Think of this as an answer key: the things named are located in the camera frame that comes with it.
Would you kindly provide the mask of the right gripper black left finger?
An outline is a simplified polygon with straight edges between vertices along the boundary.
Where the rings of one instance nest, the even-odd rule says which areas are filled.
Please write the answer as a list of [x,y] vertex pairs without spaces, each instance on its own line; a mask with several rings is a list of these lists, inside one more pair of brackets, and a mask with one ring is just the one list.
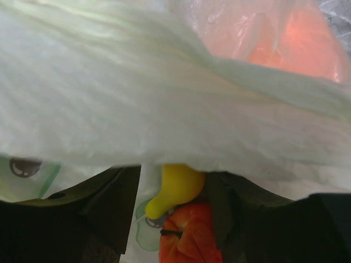
[[139,166],[110,168],[46,199],[1,203],[1,262],[81,262],[93,237],[126,253]]

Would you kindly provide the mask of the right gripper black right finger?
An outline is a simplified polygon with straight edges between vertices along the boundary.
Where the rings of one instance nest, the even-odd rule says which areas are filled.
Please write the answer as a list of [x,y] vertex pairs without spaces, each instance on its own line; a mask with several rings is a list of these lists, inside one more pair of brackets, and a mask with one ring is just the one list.
[[350,194],[293,201],[227,172],[206,174],[224,262],[350,262]]

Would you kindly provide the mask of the red peach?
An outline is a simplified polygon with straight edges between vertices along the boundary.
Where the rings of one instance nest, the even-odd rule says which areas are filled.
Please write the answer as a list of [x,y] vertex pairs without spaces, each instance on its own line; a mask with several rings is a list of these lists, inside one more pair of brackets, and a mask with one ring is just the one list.
[[210,205],[190,203],[177,208],[160,231],[158,259],[161,263],[219,263]]

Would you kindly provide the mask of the yellow banana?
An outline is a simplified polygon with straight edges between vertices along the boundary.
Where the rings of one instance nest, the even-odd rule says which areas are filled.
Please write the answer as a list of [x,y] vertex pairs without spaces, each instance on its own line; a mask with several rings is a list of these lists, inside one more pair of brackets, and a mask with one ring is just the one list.
[[160,218],[173,207],[195,199],[205,185],[206,176],[185,164],[162,166],[161,189],[145,207],[145,216],[151,220]]

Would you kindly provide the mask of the green plastic bag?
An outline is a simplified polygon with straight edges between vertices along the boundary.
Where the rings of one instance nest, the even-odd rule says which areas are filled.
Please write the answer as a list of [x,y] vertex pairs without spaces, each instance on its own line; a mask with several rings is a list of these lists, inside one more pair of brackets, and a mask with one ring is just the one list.
[[350,192],[350,79],[246,60],[262,17],[277,25],[294,8],[322,13],[316,1],[1,1],[1,161],[47,166],[2,169],[1,200],[145,163],[292,198]]

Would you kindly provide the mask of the orange fruit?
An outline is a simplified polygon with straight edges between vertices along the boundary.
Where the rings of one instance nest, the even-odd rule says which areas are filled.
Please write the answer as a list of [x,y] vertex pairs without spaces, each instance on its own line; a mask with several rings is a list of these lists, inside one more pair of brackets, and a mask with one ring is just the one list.
[[246,60],[338,83],[350,79],[348,55],[315,9],[294,8],[287,20],[277,25],[263,16],[257,43]]

